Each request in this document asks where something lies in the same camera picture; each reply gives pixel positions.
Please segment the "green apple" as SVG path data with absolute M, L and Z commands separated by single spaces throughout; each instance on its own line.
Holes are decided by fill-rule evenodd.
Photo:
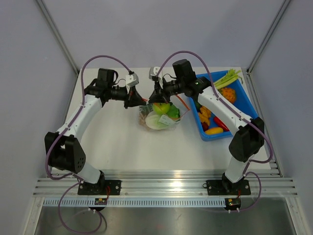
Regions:
M 170 103 L 154 103 L 152 108 L 158 115 L 165 115 L 169 112 L 171 105 Z

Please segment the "clear zip bag orange zipper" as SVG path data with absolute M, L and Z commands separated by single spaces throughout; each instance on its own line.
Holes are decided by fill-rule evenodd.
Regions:
M 168 103 L 147 103 L 139 107 L 138 123 L 147 131 L 173 130 L 191 109 L 175 95 Z

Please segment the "longan bunch with leaves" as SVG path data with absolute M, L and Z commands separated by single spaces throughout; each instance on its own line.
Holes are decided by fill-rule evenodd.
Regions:
M 148 115 L 148 113 L 144 109 L 139 110 L 138 120 L 139 120 L 139 124 L 141 126 L 147 127 L 146 121 L 145 121 L 147 115 Z

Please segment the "napa cabbage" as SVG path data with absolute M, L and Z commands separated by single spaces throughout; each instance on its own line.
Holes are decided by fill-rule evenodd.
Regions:
M 180 109 L 170 103 L 171 108 L 165 115 L 158 115 L 154 111 L 150 112 L 145 121 L 148 128 L 152 130 L 166 130 L 174 128 L 180 122 Z

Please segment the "green scallion bunch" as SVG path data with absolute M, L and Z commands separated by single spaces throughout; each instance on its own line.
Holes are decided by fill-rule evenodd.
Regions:
M 150 112 L 153 111 L 153 105 L 152 104 L 146 104 L 139 107 L 139 111 L 143 115 L 148 115 Z

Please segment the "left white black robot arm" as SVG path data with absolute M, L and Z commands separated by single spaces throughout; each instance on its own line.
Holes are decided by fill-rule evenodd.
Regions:
M 122 101 L 124 108 L 145 105 L 145 100 L 136 90 L 139 78 L 130 71 L 125 77 L 125 85 L 120 87 L 114 81 L 116 71 L 99 69 L 97 78 L 82 89 L 83 100 L 69 120 L 56 132 L 45 136 L 46 161 L 45 169 L 52 180 L 51 168 L 67 171 L 76 178 L 89 183 L 89 190 L 100 195 L 105 191 L 102 172 L 86 162 L 85 152 L 80 141 L 94 116 L 110 100 Z

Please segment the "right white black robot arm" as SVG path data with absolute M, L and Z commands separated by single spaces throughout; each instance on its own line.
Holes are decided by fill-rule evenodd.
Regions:
M 185 94 L 212 111 L 227 126 L 233 136 L 228 147 L 232 158 L 222 175 L 222 188 L 233 194 L 239 189 L 249 160 L 264 145 L 264 122 L 237 109 L 214 88 L 208 77 L 197 77 L 188 60 L 176 61 L 173 69 L 176 77 L 167 82 L 159 76 L 160 67 L 150 68 L 149 78 L 155 86 L 149 103 L 168 103 L 171 96 Z

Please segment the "dark green cucumber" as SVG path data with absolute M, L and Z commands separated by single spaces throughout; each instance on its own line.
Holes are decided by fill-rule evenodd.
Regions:
M 199 104 L 197 101 L 194 101 L 194 104 L 197 110 L 201 108 L 201 104 Z

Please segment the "yellow orange pineapple piece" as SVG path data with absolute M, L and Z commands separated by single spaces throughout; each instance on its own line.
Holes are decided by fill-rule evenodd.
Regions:
M 230 103 L 234 104 L 237 100 L 236 91 L 229 87 L 219 89 L 220 94 L 226 98 Z

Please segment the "dark purple fruit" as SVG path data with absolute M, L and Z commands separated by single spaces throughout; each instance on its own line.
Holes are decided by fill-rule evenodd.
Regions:
M 202 126 L 203 131 L 207 131 L 209 129 L 209 125 L 205 122 L 202 122 L 201 126 Z

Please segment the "red chili pepper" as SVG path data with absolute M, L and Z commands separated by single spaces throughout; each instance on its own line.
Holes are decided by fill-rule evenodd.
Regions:
M 227 126 L 217 117 L 215 116 L 213 118 L 214 122 L 217 124 L 218 127 L 222 128 L 224 131 L 228 132 L 229 129 L 227 128 Z

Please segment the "yellow mango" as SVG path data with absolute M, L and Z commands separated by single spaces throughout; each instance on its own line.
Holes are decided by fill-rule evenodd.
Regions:
M 220 133 L 223 133 L 224 130 L 220 127 L 213 127 L 213 128 L 210 128 L 208 130 L 205 131 L 205 133 L 207 135 L 216 135 L 216 134 L 220 134 Z

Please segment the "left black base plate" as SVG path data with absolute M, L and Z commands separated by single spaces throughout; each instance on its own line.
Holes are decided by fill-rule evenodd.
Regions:
M 102 183 L 82 183 L 78 187 L 78 195 L 120 195 L 120 180 L 105 180 Z

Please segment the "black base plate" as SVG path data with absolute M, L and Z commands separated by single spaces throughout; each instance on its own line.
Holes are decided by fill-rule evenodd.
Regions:
M 237 183 L 226 180 L 207 180 L 202 187 L 209 196 L 251 195 L 249 181 L 242 179 Z
M 105 180 L 102 183 L 82 183 L 78 187 L 78 195 L 120 195 L 120 180 Z

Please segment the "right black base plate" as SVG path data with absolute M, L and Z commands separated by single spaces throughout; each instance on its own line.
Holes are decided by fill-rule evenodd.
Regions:
M 207 180 L 202 187 L 209 196 L 251 195 L 249 181 L 242 179 L 237 183 L 226 180 Z

